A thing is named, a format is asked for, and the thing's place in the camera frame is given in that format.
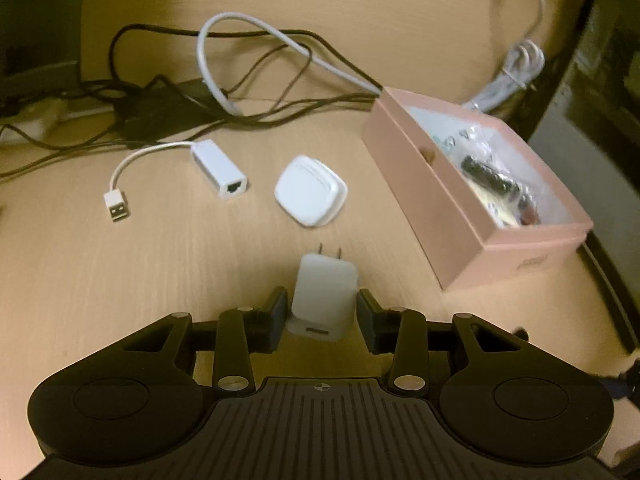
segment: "pink box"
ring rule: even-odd
[[[418,115],[422,126],[415,118]],[[439,128],[455,128],[456,122],[464,121],[494,132],[493,140],[512,152],[523,171],[529,171],[547,190],[553,205],[550,214],[556,215],[558,222],[498,227],[463,175],[426,133],[425,121]],[[480,285],[549,267],[572,254],[593,227],[553,171],[496,118],[386,88],[367,120],[363,140],[443,289]],[[432,153],[429,162],[421,153],[425,151]]]

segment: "metal screw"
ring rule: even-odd
[[[400,388],[401,390],[416,392],[417,390],[423,389],[426,383],[422,377],[418,377],[417,375],[401,375],[395,378],[394,384],[396,388]]]
[[[218,387],[228,392],[239,392],[249,385],[249,381],[239,375],[228,375],[218,381]]]
[[[511,333],[517,338],[522,339],[523,341],[529,342],[529,333],[527,333],[524,327],[519,326],[516,328],[516,330],[514,330]]]

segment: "white usb cable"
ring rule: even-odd
[[[527,89],[545,67],[545,53],[529,37],[542,22],[546,0],[538,0],[538,16],[529,27],[524,40],[512,46],[504,59],[500,75],[463,107],[489,112],[505,102],[519,89]]]
[[[109,209],[111,220],[115,222],[116,220],[121,220],[129,216],[127,201],[125,200],[122,192],[116,188],[118,178],[129,164],[147,153],[159,152],[160,150],[168,150],[170,148],[190,148],[193,144],[193,142],[188,142],[186,140],[181,142],[166,142],[164,144],[158,144],[157,146],[142,148],[123,158],[121,163],[117,165],[115,170],[113,170],[113,174],[109,180],[109,190],[104,194],[104,203]]]
[[[242,112],[239,110],[239,108],[236,107],[233,103],[231,103],[226,98],[226,96],[222,93],[222,90],[220,90],[220,87],[217,85],[217,83],[213,79],[213,76],[209,71],[209,65],[207,63],[207,55],[205,53],[205,43],[206,43],[207,35],[211,30],[211,27],[213,27],[216,23],[222,22],[224,20],[240,20],[242,22],[251,23],[252,25],[255,25],[256,27],[261,28],[262,30],[265,30],[268,33],[272,34],[279,40],[282,40],[284,43],[289,45],[293,50],[299,52],[303,56],[308,57],[309,52],[304,47],[302,47],[301,45],[293,41],[289,36],[281,33],[277,28],[272,27],[268,23],[265,23],[264,21],[259,20],[258,18],[254,18],[253,16],[249,16],[248,14],[243,14],[242,12],[220,12],[219,14],[216,14],[215,16],[207,20],[207,22],[200,29],[200,33],[198,34],[198,41],[196,44],[196,57],[198,59],[198,66],[200,67],[202,78],[204,79],[204,83],[209,88],[209,91],[213,94],[213,97],[216,98],[216,101],[218,101],[220,105],[228,113],[235,116],[242,116]],[[315,56],[312,54],[311,61],[323,67],[324,69],[328,70],[329,72],[337,76],[340,76],[341,78],[346,79],[347,81],[350,81],[356,84],[357,86],[360,86],[361,88],[371,92],[372,94],[380,95],[381,93],[380,90],[377,87],[373,86],[371,83],[362,81],[361,79],[358,79],[356,76],[353,76],[349,73],[346,73],[336,68],[335,66],[320,59],[318,56]]]

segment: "wooden desk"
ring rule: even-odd
[[[41,380],[168,313],[213,319],[231,307],[261,304],[274,286],[291,293],[300,257],[320,242],[326,253],[342,248],[358,266],[360,285],[383,306],[407,306],[441,321],[473,312],[506,330],[526,327],[533,344],[583,370],[629,366],[578,256],[552,270],[442,293],[360,140],[365,119],[340,110],[270,131],[214,133],[250,180],[248,192],[232,202],[217,199],[188,150],[143,157],[120,179],[132,215],[117,224],[102,194],[122,153],[76,158],[2,184],[0,478],[20,478],[42,459],[26,417]],[[60,135],[89,136],[108,120],[78,120]],[[274,201],[277,177],[300,153],[325,162],[349,186],[344,210],[322,228],[299,227]],[[31,147],[2,150],[0,168],[37,155]],[[210,358],[198,365],[201,381]],[[388,356],[369,356],[353,330],[334,344],[286,333],[278,352],[252,361],[260,381],[267,374],[375,374]],[[640,440],[640,415],[628,410],[618,418],[605,459]]]

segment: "black power adapter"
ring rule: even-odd
[[[118,99],[114,105],[125,140],[153,141],[190,128],[228,117],[200,79],[178,83],[177,89],[197,99],[209,111],[189,100],[175,88],[162,86]]]

